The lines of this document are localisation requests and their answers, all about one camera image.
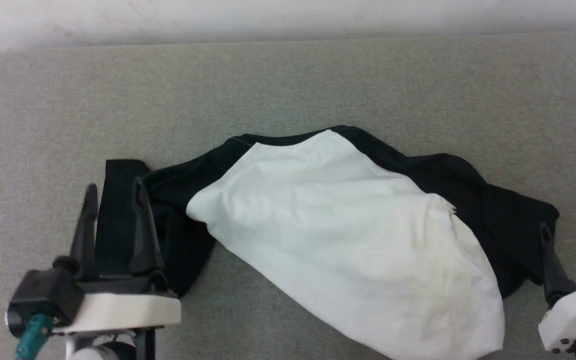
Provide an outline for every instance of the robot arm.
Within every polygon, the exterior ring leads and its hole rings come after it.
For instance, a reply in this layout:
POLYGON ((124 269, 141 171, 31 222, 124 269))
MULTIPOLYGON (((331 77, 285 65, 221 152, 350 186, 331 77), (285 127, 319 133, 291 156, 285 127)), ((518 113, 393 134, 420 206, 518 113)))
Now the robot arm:
POLYGON ((544 260, 544 294, 548 311, 538 326, 546 351, 576 355, 576 284, 571 281, 554 251, 551 231, 541 225, 544 260))
POLYGON ((20 338, 18 360, 34 360, 52 335, 66 338, 66 360, 154 360, 155 329, 181 322, 181 303, 169 291, 146 187, 134 183, 136 215, 130 274, 100 275, 94 261, 98 191, 87 187, 70 254, 51 269, 30 270, 18 285, 6 325, 20 338), (102 335, 128 334, 133 344, 102 335))

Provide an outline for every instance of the cable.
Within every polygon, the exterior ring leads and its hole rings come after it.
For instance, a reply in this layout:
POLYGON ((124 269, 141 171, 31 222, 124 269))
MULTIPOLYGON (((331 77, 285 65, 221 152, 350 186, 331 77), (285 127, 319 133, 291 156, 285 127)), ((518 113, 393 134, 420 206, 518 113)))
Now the cable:
POLYGON ((14 349, 15 360, 35 360, 39 350, 53 334, 54 317, 45 314, 32 315, 19 344, 14 349))

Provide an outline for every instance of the white wall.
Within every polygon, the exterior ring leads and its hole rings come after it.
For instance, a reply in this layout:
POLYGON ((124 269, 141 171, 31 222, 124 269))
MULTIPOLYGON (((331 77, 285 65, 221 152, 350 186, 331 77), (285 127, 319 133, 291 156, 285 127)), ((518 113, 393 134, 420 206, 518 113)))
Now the white wall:
POLYGON ((0 0, 0 52, 576 30, 576 0, 0 0))

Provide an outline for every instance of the gray fabric surface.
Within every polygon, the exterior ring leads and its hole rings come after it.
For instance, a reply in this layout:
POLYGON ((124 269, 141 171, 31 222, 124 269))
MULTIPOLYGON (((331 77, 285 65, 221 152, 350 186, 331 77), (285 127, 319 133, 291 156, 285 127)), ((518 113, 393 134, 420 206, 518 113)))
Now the gray fabric surface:
MULTIPOLYGON (((62 48, 0 55, 0 359, 3 313, 24 271, 73 235, 108 158, 152 168, 241 133, 357 125, 407 155, 446 152, 490 183, 553 203, 576 280, 576 33, 466 38, 62 48)), ((546 309, 526 283, 505 301, 505 350, 546 359, 546 309)), ((159 360, 383 357, 352 342, 217 246, 159 360)), ((42 359, 62 359, 54 339, 42 359)), ((558 355, 560 359, 569 355, 558 355)))

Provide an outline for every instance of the black and white shirt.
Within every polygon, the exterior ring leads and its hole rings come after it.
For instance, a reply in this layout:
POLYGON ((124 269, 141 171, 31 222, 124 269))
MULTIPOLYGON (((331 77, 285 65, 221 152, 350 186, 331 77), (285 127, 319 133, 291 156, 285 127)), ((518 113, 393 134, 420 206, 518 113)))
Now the black and white shirt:
POLYGON ((118 250, 133 221, 121 193, 135 176, 180 296, 217 239, 322 321, 398 360, 500 349, 501 298, 542 280, 538 225, 558 217, 459 157, 406 157, 356 127, 243 135, 153 172, 108 162, 96 254, 110 271, 130 257, 132 244, 118 250))

